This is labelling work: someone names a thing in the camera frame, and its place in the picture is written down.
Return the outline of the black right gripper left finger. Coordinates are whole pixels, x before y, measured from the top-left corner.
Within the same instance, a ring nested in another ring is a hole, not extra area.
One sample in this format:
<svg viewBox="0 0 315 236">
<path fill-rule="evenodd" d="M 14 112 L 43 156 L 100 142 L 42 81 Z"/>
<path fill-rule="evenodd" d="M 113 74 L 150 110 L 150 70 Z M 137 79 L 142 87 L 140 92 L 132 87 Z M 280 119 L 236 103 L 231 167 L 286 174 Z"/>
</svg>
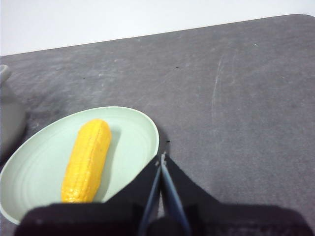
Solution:
<svg viewBox="0 0 315 236">
<path fill-rule="evenodd" d="M 134 236 L 158 171 L 154 157 L 122 190 L 104 203 L 51 204 L 28 211 L 16 236 Z"/>
</svg>

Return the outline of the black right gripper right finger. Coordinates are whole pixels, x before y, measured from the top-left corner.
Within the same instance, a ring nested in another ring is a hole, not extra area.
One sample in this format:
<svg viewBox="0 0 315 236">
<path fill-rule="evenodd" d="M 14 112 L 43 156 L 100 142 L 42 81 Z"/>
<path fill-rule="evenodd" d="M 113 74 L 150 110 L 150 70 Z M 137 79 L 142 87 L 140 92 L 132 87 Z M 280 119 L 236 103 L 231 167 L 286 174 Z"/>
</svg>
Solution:
<svg viewBox="0 0 315 236">
<path fill-rule="evenodd" d="M 303 216 L 275 205 L 226 204 L 194 183 L 166 154 L 161 155 L 167 213 L 190 236 L 309 236 Z"/>
</svg>

